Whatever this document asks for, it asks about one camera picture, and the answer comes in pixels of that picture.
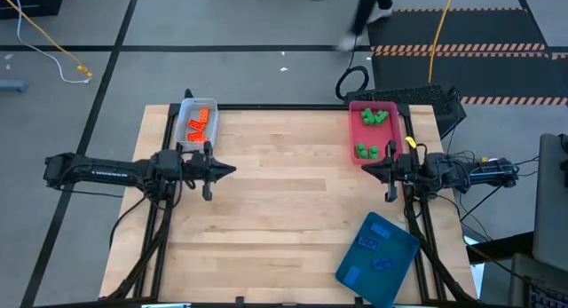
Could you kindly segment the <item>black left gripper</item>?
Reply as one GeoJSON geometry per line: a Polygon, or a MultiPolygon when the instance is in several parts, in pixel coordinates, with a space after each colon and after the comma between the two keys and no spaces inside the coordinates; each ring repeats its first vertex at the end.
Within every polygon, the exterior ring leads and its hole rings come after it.
{"type": "Polygon", "coordinates": [[[203,146],[203,151],[194,150],[192,156],[183,166],[183,182],[194,190],[196,182],[202,181],[201,196],[205,201],[212,201],[211,184],[236,171],[235,167],[213,160],[213,148],[209,141],[203,146]]]}

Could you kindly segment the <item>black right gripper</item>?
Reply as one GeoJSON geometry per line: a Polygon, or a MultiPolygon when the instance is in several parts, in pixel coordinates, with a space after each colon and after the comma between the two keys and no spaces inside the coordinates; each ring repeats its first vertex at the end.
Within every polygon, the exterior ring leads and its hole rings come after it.
{"type": "Polygon", "coordinates": [[[408,153],[400,154],[396,157],[397,143],[394,140],[390,140],[385,147],[385,160],[361,166],[361,169],[378,179],[381,183],[386,182],[387,192],[385,193],[385,200],[387,202],[393,202],[398,198],[396,188],[398,181],[413,183],[417,180],[419,169],[417,147],[418,145],[410,145],[408,153]]]}

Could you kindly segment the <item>pink plastic bin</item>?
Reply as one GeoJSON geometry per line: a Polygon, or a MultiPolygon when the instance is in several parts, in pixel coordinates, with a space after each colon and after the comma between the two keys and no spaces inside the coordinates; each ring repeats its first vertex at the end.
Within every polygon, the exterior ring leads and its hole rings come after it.
{"type": "Polygon", "coordinates": [[[398,108],[394,102],[389,101],[352,101],[349,104],[349,131],[351,161],[355,165],[362,165],[377,162],[376,159],[360,159],[357,154],[358,144],[364,144],[366,148],[377,146],[379,149],[379,160],[385,156],[385,147],[391,140],[396,142],[396,153],[398,157],[403,152],[402,144],[404,139],[401,137],[398,118],[398,108]],[[388,116],[380,125],[365,125],[363,123],[362,112],[367,108],[375,115],[378,111],[388,112],[388,116]]]}

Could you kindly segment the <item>grey plastic bin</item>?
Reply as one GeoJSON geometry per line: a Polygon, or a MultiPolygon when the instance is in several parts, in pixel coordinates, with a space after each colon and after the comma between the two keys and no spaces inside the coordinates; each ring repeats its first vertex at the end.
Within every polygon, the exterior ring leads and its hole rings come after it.
{"type": "Polygon", "coordinates": [[[181,102],[174,138],[186,152],[194,150],[199,150],[201,152],[203,151],[204,143],[190,142],[187,140],[186,136],[188,132],[197,131],[189,128],[187,126],[187,123],[191,119],[199,121],[200,109],[204,107],[209,109],[209,120],[202,132],[204,133],[205,137],[210,139],[210,144],[212,146],[216,144],[217,126],[219,119],[217,102],[214,99],[208,98],[184,99],[181,102]]]}

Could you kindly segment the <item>black computer case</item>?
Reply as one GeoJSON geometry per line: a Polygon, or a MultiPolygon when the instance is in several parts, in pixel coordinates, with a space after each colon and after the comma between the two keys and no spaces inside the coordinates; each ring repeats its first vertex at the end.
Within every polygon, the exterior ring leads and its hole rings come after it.
{"type": "Polygon", "coordinates": [[[462,96],[453,86],[428,84],[416,88],[353,91],[346,95],[344,104],[351,101],[391,101],[405,105],[432,106],[441,138],[450,134],[466,117],[462,96]]]}

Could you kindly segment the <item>blue plastic tray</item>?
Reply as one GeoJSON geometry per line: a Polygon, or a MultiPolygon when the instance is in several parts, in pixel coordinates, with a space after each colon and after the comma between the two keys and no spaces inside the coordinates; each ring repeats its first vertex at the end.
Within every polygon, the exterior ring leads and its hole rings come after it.
{"type": "Polygon", "coordinates": [[[375,308],[391,308],[395,304],[397,294],[403,284],[408,270],[419,248],[419,241],[412,234],[394,225],[384,217],[370,212],[365,217],[360,229],[347,250],[342,262],[335,272],[335,278],[343,284],[343,277],[352,265],[361,270],[361,275],[353,288],[355,294],[367,300],[375,308]],[[391,226],[388,240],[371,231],[375,222],[391,226]],[[357,244],[359,235],[378,241],[377,250],[365,249],[357,244]],[[394,265],[390,269],[376,271],[372,261],[377,258],[390,257],[394,265]]]}

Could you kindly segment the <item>black hazard-striped floor mat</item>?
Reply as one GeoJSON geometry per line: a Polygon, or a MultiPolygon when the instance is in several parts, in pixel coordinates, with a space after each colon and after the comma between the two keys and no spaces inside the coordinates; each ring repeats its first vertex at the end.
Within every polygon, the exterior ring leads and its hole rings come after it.
{"type": "Polygon", "coordinates": [[[568,55],[523,8],[400,9],[367,32],[378,87],[445,83],[467,104],[568,106],[568,55]]]}

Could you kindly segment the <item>dark shelf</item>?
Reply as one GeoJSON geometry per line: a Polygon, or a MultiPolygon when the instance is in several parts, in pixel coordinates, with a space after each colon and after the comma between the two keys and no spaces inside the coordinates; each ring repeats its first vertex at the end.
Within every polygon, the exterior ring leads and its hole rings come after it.
{"type": "Polygon", "coordinates": [[[473,265],[511,259],[515,254],[533,257],[533,232],[520,233],[493,241],[480,242],[466,247],[469,262],[473,265]]]}

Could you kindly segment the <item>person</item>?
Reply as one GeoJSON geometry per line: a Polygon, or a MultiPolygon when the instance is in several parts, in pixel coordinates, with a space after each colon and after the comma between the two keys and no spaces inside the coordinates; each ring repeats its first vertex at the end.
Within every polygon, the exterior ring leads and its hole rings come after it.
{"type": "Polygon", "coordinates": [[[336,49],[344,52],[353,51],[368,24],[388,18],[392,14],[392,0],[359,0],[351,26],[336,49]]]}

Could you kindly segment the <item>grey flat panel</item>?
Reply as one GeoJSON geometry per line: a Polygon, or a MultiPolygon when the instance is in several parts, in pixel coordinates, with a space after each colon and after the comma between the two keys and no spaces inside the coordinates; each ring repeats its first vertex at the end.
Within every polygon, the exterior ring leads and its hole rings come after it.
{"type": "Polygon", "coordinates": [[[540,136],[532,253],[568,272],[568,135],[540,136]]]}

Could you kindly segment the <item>grey box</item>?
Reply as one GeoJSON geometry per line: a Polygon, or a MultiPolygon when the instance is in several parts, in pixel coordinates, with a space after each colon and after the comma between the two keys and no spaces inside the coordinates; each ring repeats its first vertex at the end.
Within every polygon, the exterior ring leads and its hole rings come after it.
{"type": "Polygon", "coordinates": [[[508,304],[523,308],[568,308],[568,272],[523,254],[512,257],[508,304]]]}

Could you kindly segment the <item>black aluminium table frame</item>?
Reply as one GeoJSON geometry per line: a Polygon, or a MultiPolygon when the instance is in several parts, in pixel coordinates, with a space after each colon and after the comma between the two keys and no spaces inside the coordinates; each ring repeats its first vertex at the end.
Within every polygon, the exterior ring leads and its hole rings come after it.
{"type": "Polygon", "coordinates": [[[224,105],[215,155],[235,172],[211,201],[187,191],[175,209],[161,301],[350,304],[335,278],[371,211],[403,225],[400,202],[351,161],[341,105],[224,105]]]}

